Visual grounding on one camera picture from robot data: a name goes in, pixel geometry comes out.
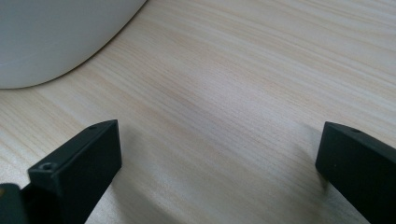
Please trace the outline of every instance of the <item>wood grain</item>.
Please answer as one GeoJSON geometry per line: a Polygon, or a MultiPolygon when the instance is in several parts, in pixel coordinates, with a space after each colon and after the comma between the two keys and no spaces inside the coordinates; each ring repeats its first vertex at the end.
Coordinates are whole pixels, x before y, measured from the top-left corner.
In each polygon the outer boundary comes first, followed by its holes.
{"type": "Polygon", "coordinates": [[[69,74],[0,91],[0,181],[118,119],[88,223],[367,223],[314,166],[324,121],[396,146],[394,1],[149,0],[69,74]]]}

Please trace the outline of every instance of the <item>white object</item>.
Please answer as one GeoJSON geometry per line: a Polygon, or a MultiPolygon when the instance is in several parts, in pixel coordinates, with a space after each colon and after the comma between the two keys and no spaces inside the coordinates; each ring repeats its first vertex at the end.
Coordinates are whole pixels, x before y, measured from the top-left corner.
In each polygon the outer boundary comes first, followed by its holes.
{"type": "Polygon", "coordinates": [[[146,0],[0,0],[0,89],[40,84],[107,43],[146,0]]]}

